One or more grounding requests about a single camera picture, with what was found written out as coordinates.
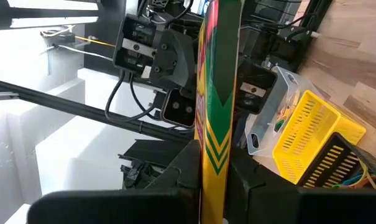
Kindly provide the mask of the clear plastic bin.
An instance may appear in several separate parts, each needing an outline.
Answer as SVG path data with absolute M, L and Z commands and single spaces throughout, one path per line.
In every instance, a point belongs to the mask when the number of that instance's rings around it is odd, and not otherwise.
M 245 124 L 247 151 L 251 156 L 272 157 L 273 149 L 289 121 L 276 133 L 273 129 L 278 111 L 295 91 L 301 91 L 300 98 L 306 90 L 312 91 L 319 97 L 322 96 L 306 77 L 279 66 L 274 67 L 272 71 L 277 74 L 277 80 L 264 107 L 259 114 L 249 115 Z

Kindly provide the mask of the orange rubber band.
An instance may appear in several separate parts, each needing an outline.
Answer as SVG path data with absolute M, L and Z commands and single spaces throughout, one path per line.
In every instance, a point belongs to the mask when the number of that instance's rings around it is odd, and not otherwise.
M 355 184 L 353 186 L 354 189 L 363 189 L 363 188 L 372 188 L 372 189 L 376 189 L 376 176 L 375 175 L 371 175 L 370 178 L 364 178 L 363 180 L 361 180 L 358 184 Z

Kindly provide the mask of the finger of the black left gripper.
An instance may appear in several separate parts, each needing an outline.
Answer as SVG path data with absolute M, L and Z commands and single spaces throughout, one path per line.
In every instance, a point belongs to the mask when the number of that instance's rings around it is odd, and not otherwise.
M 166 89 L 195 86 L 193 39 L 174 30 L 165 30 L 160 37 L 149 80 Z

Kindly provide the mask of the black plastic basket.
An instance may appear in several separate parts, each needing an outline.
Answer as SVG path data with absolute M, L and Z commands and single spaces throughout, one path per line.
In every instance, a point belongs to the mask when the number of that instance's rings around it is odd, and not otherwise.
M 351 144 L 341 134 L 333 133 L 297 184 L 306 188 L 331 188 L 362 175 L 360 160 L 367 165 L 370 175 L 376 176 L 376 158 Z

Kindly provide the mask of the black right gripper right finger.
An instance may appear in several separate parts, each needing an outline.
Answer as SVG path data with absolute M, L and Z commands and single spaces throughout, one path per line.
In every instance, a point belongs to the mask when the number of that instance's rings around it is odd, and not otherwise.
M 376 190 L 300 187 L 232 148 L 225 218 L 229 224 L 376 224 Z

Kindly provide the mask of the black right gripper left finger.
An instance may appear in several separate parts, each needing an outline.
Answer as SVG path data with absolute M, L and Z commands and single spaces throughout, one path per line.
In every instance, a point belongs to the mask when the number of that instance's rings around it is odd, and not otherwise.
M 198 224 L 200 173 L 192 140 L 146 188 L 53 192 L 30 206 L 27 224 Z

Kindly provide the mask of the black aluminium table frame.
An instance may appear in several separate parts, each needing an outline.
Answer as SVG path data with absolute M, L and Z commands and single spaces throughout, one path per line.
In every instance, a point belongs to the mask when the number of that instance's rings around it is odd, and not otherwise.
M 28 101 L 30 103 L 35 103 L 54 110 L 59 110 L 65 113 L 92 119 L 100 123 L 108 124 L 121 129 L 126 129 L 135 133 L 144 134 L 153 138 L 162 139 L 164 141 L 187 143 L 192 140 L 192 137 L 186 134 L 180 134 L 176 131 L 172 131 L 170 129 L 145 121 L 135 120 L 115 123 L 105 117 L 104 110 L 60 98 L 58 96 L 49 95 L 41 91 L 25 88 L 23 86 L 0 81 L 0 92 L 13 92 L 19 95 L 19 99 Z

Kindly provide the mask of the yellow rubber band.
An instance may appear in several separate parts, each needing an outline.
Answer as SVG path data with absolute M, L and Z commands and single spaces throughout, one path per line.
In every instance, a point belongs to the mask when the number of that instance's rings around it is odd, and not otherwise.
M 371 179 L 371 175 L 370 175 L 370 173 L 369 173 L 369 168 L 367 167 L 367 165 L 364 163 L 364 162 L 362 162 L 361 160 L 359 161 L 360 162 L 360 165 L 362 166 L 362 169 L 363 169 L 363 176 L 364 176 L 364 178 L 370 178 Z

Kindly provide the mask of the yellow plastic basket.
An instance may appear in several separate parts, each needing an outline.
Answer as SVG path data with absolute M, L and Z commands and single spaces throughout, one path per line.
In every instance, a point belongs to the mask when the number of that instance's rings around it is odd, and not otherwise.
M 272 152 L 279 174 L 297 184 L 333 133 L 356 145 L 366 129 L 306 90 Z

